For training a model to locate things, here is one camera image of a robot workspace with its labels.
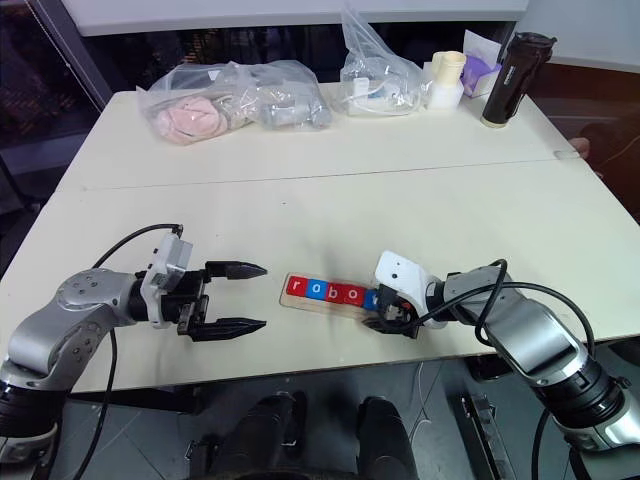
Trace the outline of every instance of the clear plastic bag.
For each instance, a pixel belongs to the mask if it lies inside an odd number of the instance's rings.
[[[180,145],[217,137],[248,123],[231,104],[231,89],[212,88],[225,65],[179,65],[149,90],[138,88],[138,105],[152,129]]]
[[[230,62],[216,80],[215,88],[225,87],[235,89],[232,108],[267,129],[324,128],[331,123],[316,76],[295,60]]]
[[[406,115],[420,107],[422,70],[395,55],[348,4],[342,31],[349,50],[336,107],[349,115]]]
[[[138,103],[153,130],[182,145],[248,122],[268,129],[331,123],[315,75],[296,61],[180,65],[148,91],[138,88]]]

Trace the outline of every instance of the blue letter block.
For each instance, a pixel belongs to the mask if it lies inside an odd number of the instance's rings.
[[[378,291],[377,290],[367,290],[367,293],[364,294],[364,305],[362,306],[365,310],[375,311],[378,309]]]
[[[305,297],[313,298],[315,300],[324,300],[327,298],[328,288],[328,282],[322,280],[314,280],[313,278],[311,278],[309,279],[309,283],[307,284],[307,292],[305,293]]]

